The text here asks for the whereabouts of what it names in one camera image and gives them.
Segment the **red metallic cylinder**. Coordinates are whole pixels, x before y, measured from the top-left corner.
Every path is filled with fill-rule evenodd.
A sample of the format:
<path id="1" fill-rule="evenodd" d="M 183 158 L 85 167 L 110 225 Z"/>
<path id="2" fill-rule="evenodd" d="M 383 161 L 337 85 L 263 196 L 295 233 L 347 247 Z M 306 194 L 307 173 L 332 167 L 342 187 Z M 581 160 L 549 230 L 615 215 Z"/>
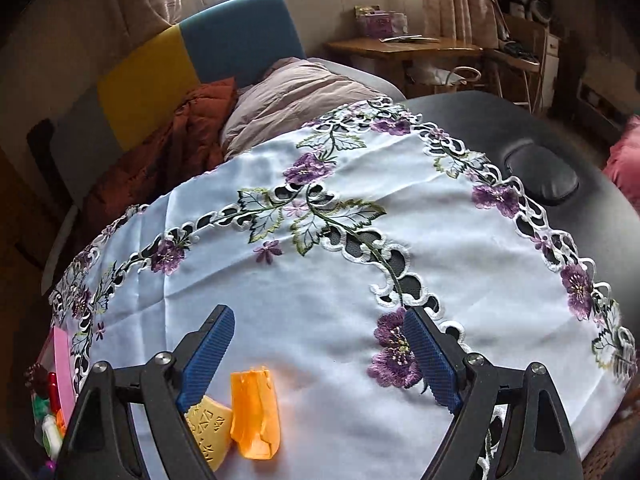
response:
<path id="1" fill-rule="evenodd" d="M 47 374 L 47 387 L 50 410 L 53 415 L 56 415 L 61 409 L 61 402 L 60 396 L 58 395 L 58 378 L 55 372 L 49 372 Z"/>

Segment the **orange linked cube blocks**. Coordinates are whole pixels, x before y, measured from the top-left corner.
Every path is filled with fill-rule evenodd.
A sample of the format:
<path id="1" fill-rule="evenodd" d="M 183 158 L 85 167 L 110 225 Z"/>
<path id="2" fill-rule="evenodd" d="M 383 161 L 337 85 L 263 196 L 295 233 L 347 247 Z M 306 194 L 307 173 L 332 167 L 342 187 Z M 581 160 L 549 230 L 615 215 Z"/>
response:
<path id="1" fill-rule="evenodd" d="M 60 434 L 61 438 L 64 438 L 66 433 L 66 426 L 65 426 L 65 420 L 64 420 L 64 415 L 62 410 L 58 410 L 55 413 L 55 423 L 56 423 L 56 426 L 58 427 L 58 433 Z"/>

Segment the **white green plug-in device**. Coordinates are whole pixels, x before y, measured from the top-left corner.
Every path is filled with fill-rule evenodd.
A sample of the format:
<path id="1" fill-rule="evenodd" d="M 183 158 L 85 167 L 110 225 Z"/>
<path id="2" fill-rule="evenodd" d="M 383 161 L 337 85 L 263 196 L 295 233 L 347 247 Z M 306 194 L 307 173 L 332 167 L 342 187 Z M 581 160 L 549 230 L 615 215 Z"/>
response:
<path id="1" fill-rule="evenodd" d="M 57 460 L 60 454 L 63 438 L 58 431 L 55 417 L 47 414 L 41 422 L 42 443 L 50 460 Z"/>

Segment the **yellow embossed oval object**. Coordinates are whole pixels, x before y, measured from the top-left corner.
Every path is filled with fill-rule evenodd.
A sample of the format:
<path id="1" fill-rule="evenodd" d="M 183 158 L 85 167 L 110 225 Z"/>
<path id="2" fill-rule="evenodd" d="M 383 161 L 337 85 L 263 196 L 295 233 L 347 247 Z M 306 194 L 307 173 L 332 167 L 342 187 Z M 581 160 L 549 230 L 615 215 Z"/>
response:
<path id="1" fill-rule="evenodd" d="M 184 417 L 207 465 L 216 471 L 231 448 L 232 411 L 209 396 L 203 396 Z"/>

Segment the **orange plastic clip piece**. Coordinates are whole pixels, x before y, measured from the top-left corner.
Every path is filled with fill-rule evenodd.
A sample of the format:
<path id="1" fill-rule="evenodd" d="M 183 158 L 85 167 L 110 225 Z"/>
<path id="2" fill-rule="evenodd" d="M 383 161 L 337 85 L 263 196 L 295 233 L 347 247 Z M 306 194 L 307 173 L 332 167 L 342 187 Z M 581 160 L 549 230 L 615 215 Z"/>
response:
<path id="1" fill-rule="evenodd" d="M 247 460 L 271 460 L 281 444 L 276 387 L 268 368 L 230 376 L 232 424 L 230 434 Z"/>

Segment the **pink rimmed storage tray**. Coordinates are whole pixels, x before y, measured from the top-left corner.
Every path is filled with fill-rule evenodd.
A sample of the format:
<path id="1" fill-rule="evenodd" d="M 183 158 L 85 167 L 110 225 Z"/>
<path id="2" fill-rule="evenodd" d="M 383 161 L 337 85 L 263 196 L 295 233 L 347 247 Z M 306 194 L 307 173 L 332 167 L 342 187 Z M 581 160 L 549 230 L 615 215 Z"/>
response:
<path id="1" fill-rule="evenodd" d="M 70 337 L 65 330 L 52 327 L 44 342 L 37 363 L 58 378 L 58 395 L 65 422 L 70 421 L 76 401 L 73 373 L 70 366 Z"/>

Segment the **dark red flower ornament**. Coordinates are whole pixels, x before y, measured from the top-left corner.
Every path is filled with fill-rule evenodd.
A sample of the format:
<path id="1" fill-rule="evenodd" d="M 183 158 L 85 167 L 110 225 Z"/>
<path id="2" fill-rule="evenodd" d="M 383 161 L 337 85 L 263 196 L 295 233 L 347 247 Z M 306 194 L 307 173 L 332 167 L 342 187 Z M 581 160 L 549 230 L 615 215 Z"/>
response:
<path id="1" fill-rule="evenodd" d="M 42 400 L 50 398 L 48 375 L 49 372 L 40 363 L 32 364 L 24 373 L 26 388 Z"/>

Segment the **white floral embroidered tablecloth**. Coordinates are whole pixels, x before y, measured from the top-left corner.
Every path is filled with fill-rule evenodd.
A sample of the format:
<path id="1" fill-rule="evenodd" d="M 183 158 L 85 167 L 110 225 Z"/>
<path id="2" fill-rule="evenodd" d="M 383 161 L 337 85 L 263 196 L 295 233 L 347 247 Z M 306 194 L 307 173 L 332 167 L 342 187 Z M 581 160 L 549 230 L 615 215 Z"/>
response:
<path id="1" fill-rule="evenodd" d="M 412 307 L 499 366 L 544 363 L 578 450 L 637 373 L 639 333 L 570 232 L 488 156 L 407 105 L 362 101 L 260 144 L 105 228 L 51 292 L 73 385 L 172 350 L 218 304 L 230 347 L 207 389 L 268 368 L 281 445 L 221 479 L 416 479 L 451 416 L 424 387 Z"/>

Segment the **rust brown jacket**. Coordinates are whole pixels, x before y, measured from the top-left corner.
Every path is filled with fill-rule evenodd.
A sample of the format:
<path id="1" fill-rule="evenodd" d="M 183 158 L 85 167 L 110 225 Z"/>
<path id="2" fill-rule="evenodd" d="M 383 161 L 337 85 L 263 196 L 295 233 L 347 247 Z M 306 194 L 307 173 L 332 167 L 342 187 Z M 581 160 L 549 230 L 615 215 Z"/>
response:
<path id="1" fill-rule="evenodd" d="M 82 204 L 96 232 L 128 207 L 149 204 L 224 162 L 220 135 L 238 100 L 234 78 L 190 91 L 166 126 L 157 128 L 100 175 Z"/>

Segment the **black padded table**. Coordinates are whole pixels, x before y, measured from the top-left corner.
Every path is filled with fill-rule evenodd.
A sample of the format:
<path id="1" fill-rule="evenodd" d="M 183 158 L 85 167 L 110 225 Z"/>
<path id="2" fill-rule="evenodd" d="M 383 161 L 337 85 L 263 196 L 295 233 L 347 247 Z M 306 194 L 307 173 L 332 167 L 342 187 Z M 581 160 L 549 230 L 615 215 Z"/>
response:
<path id="1" fill-rule="evenodd" d="M 594 260 L 625 326 L 639 333 L 639 216 L 597 166 L 542 120 L 498 96 L 465 91 L 405 104 L 485 153 L 503 174 L 519 177 L 550 226 L 570 232 L 579 255 Z"/>

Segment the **pink cloth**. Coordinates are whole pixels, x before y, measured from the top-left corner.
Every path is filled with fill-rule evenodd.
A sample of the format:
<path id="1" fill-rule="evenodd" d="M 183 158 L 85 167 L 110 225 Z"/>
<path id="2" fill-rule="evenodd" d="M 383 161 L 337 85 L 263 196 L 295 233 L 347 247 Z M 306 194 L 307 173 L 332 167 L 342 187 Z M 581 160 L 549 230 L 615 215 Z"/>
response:
<path id="1" fill-rule="evenodd" d="M 635 211 L 640 209 L 640 118 L 632 115 L 623 135 L 610 149 L 603 173 L 623 193 Z"/>

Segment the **pinkish beige quilt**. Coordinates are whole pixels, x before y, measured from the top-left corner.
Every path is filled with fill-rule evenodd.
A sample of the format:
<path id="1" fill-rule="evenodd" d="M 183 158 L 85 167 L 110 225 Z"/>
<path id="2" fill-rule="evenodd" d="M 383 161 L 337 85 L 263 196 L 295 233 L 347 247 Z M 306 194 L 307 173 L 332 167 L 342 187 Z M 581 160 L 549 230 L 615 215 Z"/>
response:
<path id="1" fill-rule="evenodd" d="M 322 58 L 281 58 L 240 92 L 220 134 L 224 159 L 303 127 L 344 104 L 405 95 L 391 82 Z"/>

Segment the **wooden side desk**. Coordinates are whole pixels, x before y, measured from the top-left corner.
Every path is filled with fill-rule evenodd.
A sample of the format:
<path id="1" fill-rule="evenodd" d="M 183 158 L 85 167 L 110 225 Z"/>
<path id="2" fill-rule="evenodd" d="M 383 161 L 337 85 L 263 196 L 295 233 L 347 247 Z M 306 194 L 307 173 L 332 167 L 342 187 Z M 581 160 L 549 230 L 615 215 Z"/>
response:
<path id="1" fill-rule="evenodd" d="M 332 41 L 326 44 L 326 50 L 337 58 L 360 56 L 385 62 L 395 78 L 397 87 L 406 90 L 411 86 L 408 69 L 415 62 L 434 61 L 442 58 L 462 58 L 462 60 L 483 60 L 488 69 L 488 86 L 496 96 L 503 97 L 503 88 L 499 66 L 506 66 L 511 72 L 520 73 L 524 84 L 526 103 L 516 102 L 517 106 L 530 104 L 530 76 L 540 73 L 540 64 L 514 58 L 514 56 L 495 49 L 483 49 L 475 44 L 467 44 L 450 38 L 416 38 L 411 41 L 393 41 L 373 38 L 354 38 Z"/>

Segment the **white drawer cabinet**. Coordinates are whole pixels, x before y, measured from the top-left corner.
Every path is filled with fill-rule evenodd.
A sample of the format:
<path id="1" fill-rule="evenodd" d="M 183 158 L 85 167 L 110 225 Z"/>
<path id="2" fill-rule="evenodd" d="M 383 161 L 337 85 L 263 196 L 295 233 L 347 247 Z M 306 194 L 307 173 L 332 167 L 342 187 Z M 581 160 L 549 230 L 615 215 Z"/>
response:
<path id="1" fill-rule="evenodd" d="M 524 18 L 507 15 L 506 24 L 511 38 L 539 62 L 538 72 L 528 75 L 528 88 L 533 113 L 544 115 L 551 108 L 558 80 L 560 40 L 550 34 L 548 26 Z"/>

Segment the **yellow blue grey headboard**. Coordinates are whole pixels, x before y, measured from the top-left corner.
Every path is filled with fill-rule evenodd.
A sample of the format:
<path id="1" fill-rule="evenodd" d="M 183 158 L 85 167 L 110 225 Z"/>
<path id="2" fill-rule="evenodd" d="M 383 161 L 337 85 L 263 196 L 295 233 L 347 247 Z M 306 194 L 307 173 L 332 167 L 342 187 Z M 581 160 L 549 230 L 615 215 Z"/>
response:
<path id="1" fill-rule="evenodd" d="M 228 0 L 133 50 L 61 116 L 32 127 L 27 143 L 53 199 L 80 206 L 122 154 L 165 125 L 200 84 L 246 87 L 281 58 L 305 52 L 284 0 Z"/>

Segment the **purple box on desk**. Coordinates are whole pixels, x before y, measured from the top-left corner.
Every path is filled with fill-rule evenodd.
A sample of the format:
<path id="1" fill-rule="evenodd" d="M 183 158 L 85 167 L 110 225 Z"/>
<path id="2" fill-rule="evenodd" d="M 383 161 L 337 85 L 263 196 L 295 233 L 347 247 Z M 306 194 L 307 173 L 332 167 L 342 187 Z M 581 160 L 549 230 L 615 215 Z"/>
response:
<path id="1" fill-rule="evenodd" d="M 408 35 L 405 13 L 381 10 L 379 6 L 355 6 L 355 21 L 363 37 L 386 39 Z"/>

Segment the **beige curtain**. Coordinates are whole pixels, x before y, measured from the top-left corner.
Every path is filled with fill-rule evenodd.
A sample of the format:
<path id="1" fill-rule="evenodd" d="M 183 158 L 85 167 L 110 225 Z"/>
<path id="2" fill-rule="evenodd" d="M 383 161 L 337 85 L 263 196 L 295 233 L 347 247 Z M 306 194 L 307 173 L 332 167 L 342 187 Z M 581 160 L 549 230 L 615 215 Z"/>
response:
<path id="1" fill-rule="evenodd" d="M 498 47 L 498 28 L 491 0 L 422 0 L 424 32 L 483 49 Z"/>

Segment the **green plastic bracket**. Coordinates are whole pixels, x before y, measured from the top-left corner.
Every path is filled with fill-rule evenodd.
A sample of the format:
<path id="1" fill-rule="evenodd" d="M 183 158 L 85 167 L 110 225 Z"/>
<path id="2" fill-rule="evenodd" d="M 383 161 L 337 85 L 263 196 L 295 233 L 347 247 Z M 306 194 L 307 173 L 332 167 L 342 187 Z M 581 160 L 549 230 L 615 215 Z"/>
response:
<path id="1" fill-rule="evenodd" d="M 35 422 L 40 424 L 47 415 L 51 414 L 49 400 L 34 394 L 32 396 L 32 414 L 34 414 Z"/>

